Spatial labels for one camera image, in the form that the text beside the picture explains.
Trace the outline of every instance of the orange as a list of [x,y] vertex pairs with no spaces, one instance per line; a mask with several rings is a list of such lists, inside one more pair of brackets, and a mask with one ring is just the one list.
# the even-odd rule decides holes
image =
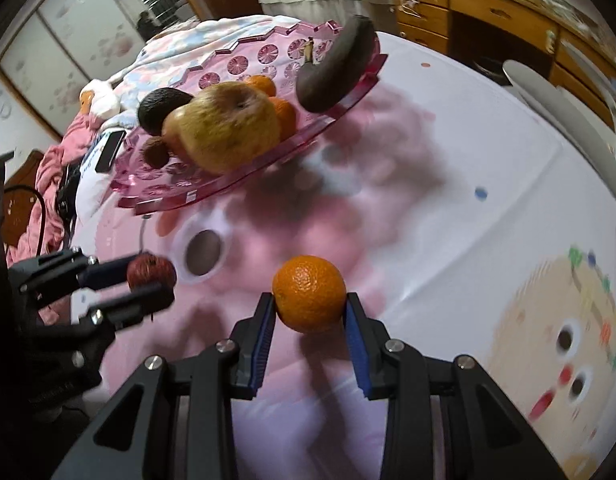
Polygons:
[[251,75],[244,81],[246,85],[258,88],[268,97],[274,97],[277,95],[277,87],[275,83],[265,75]]
[[281,129],[280,140],[283,142],[297,132],[297,110],[291,103],[280,97],[271,97],[270,100],[275,105],[275,113]]
[[296,256],[272,281],[279,319],[297,332],[322,332],[341,319],[345,283],[339,270],[316,256]]

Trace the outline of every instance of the drawer handle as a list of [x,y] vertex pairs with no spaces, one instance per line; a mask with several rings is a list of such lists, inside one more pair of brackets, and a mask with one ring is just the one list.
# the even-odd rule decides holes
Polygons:
[[501,9],[490,9],[490,12],[499,18],[505,18],[506,20],[512,20],[512,16]]

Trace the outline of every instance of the pink fruit plate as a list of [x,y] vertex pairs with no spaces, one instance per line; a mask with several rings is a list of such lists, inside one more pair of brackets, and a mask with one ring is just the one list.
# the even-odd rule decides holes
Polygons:
[[114,166],[111,186],[121,196],[118,206],[133,208],[137,215],[176,209],[232,189],[268,166],[286,162],[305,150],[377,84],[377,74],[387,59],[386,54],[380,54],[376,38],[373,58],[354,90],[325,114],[306,112],[298,104],[294,91],[303,49],[308,38],[314,38],[315,59],[322,60],[339,30],[335,22],[318,27],[303,22],[291,28],[275,27],[264,36],[241,38],[230,48],[216,50],[204,64],[187,69],[172,86],[190,94],[198,94],[220,81],[267,75],[277,85],[277,95],[296,107],[297,133],[249,164],[216,176],[174,157],[164,168],[154,170],[140,154],[140,147],[150,136],[142,128],[135,128],[126,137],[125,150]]

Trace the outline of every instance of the smartphone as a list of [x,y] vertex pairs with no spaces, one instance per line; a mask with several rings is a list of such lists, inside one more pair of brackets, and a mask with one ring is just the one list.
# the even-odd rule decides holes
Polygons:
[[124,138],[125,130],[115,130],[110,133],[104,149],[99,156],[99,161],[94,167],[97,173],[110,173],[112,164],[116,158],[116,154],[119,152],[119,148],[121,148],[121,143]]

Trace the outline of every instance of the wooden furniture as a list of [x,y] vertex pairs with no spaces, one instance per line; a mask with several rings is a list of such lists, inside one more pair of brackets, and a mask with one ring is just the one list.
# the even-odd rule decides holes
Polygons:
[[[410,0],[394,0],[392,9],[402,38],[454,57],[473,68],[479,67],[474,57],[480,51],[488,59],[494,56],[492,53],[497,46],[493,45],[493,38],[497,38],[501,40],[500,55],[503,57],[498,57],[498,61],[517,59],[534,68],[553,85],[574,94],[613,127],[610,111],[599,90],[565,52],[561,42],[568,41],[581,50],[616,85],[614,55],[609,47],[586,37],[570,22],[555,15],[542,0],[419,1],[412,5]],[[419,16],[410,14],[410,9]],[[595,27],[589,18],[584,15],[581,18]],[[514,47],[512,40],[518,43]]]
[[[43,159],[43,153],[32,150],[19,170],[6,182],[6,189],[15,184],[25,184],[34,187],[36,171]],[[21,190],[3,195],[4,220],[1,226],[1,237],[8,246],[16,246],[19,238],[27,229],[30,213],[37,198],[30,192]]]

